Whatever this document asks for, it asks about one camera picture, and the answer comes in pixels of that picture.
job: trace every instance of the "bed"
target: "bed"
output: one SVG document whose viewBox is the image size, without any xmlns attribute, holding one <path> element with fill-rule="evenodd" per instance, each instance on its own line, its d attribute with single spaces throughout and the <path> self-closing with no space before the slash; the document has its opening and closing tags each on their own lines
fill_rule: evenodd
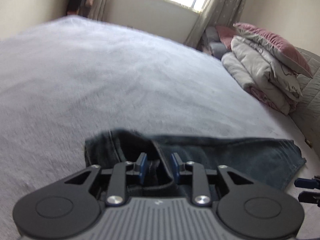
<svg viewBox="0 0 320 240">
<path fill-rule="evenodd" d="M 145 32 L 61 18 L 0 42 L 0 76 L 1 239 L 19 236 L 15 202 L 84 168 L 84 140 L 101 130 L 293 139 L 307 160 L 297 175 L 320 172 L 292 119 L 244 92 L 219 60 Z M 303 206 L 298 238 L 318 237 L 320 209 Z"/>
</svg>

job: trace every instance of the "tufted headboard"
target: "tufted headboard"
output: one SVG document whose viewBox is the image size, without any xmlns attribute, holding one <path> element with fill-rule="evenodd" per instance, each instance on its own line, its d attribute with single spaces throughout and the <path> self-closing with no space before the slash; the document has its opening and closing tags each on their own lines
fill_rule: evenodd
<svg viewBox="0 0 320 240">
<path fill-rule="evenodd" d="M 290 116 L 320 156 L 320 56 L 304 49 L 297 50 L 307 60 L 314 77 L 298 75 L 303 100 Z"/>
</svg>

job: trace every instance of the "white wall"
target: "white wall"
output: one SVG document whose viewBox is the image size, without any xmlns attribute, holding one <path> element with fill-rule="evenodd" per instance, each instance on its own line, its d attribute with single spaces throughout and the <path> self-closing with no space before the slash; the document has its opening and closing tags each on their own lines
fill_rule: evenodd
<svg viewBox="0 0 320 240">
<path fill-rule="evenodd" d="M 320 0 L 247 0 L 240 21 L 320 55 Z"/>
<path fill-rule="evenodd" d="M 69 0 L 0 0 L 0 40 L 66 14 Z"/>
<path fill-rule="evenodd" d="M 198 13 L 164 0 L 111 0 L 104 21 L 183 43 Z"/>
</svg>

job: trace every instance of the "pink pillow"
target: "pink pillow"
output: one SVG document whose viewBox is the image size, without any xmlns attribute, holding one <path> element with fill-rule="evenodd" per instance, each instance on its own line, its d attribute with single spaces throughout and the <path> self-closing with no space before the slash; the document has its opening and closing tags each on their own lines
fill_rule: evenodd
<svg viewBox="0 0 320 240">
<path fill-rule="evenodd" d="M 220 41 L 231 51 L 231 41 L 236 32 L 225 26 L 216 26 L 216 30 L 219 34 Z"/>
<path fill-rule="evenodd" d="M 311 69 L 305 58 L 297 49 L 280 35 L 258 28 L 248 23 L 236 23 L 233 25 L 240 36 L 252 40 L 293 71 L 313 78 Z"/>
</svg>

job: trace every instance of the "folded comforter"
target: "folded comforter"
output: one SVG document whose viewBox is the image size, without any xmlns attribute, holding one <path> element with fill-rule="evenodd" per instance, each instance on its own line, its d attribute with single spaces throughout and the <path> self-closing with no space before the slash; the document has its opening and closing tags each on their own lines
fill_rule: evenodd
<svg viewBox="0 0 320 240">
<path fill-rule="evenodd" d="M 235 36 L 231 49 L 221 61 L 242 89 L 283 114 L 295 110 L 302 93 L 291 69 L 246 38 Z"/>
</svg>

